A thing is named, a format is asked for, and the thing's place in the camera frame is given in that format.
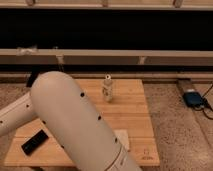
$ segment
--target speckled floor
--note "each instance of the speckled floor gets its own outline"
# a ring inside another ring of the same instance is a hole
[[[209,85],[196,88],[205,92]],[[144,171],[212,171],[213,121],[201,112],[185,107],[176,84],[144,84],[161,160],[160,167]],[[24,84],[0,84],[0,108],[27,91]],[[208,95],[213,102],[213,91]],[[0,170],[30,171],[30,168],[3,167],[3,160],[14,133],[0,138]],[[46,171],[68,171],[70,168],[44,168]]]

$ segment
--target black remote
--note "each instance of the black remote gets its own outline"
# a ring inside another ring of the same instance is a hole
[[[32,138],[30,138],[26,143],[24,143],[21,148],[26,155],[30,155],[37,147],[39,147],[45,140],[48,139],[47,134],[41,130]]]

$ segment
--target black screw hole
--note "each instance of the black screw hole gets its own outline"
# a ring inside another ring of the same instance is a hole
[[[84,93],[81,93],[81,97],[84,97],[85,96],[85,94]]]

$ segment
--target metal bar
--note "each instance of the metal bar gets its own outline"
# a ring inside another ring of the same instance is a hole
[[[1,56],[20,56],[18,49],[0,49],[0,59]],[[32,57],[37,56],[128,56],[128,57],[178,57],[178,58],[185,58],[185,57],[205,57],[205,58],[212,58],[213,51],[177,51],[177,50],[86,50],[86,49],[38,49]]]

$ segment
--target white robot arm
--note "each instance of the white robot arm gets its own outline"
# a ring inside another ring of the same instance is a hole
[[[0,111],[0,136],[37,117],[79,170],[141,171],[69,75],[39,76],[30,93]]]

